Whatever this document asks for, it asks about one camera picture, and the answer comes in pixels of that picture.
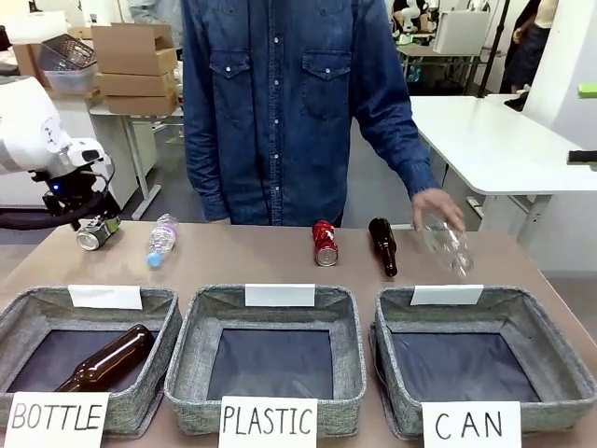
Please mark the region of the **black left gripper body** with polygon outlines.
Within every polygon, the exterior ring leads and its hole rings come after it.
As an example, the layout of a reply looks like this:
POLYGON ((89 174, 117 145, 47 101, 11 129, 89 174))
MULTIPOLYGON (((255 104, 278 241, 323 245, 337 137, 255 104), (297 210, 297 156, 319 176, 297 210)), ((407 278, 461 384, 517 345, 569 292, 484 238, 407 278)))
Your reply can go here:
POLYGON ((85 217, 114 218, 119 206, 109 191, 110 179, 96 172, 72 172, 47 181, 43 201, 50 222, 78 222, 85 217))

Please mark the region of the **person's left hand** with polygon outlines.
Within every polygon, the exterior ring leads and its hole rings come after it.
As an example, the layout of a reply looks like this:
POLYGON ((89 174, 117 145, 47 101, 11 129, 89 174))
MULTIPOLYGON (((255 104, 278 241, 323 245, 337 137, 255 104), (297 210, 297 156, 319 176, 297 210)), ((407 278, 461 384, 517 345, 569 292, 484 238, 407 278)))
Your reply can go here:
POLYGON ((465 231, 464 214, 452 197, 443 189, 426 189, 411 197, 413 227, 416 231, 423 229, 425 214, 442 215, 456 230, 465 231))

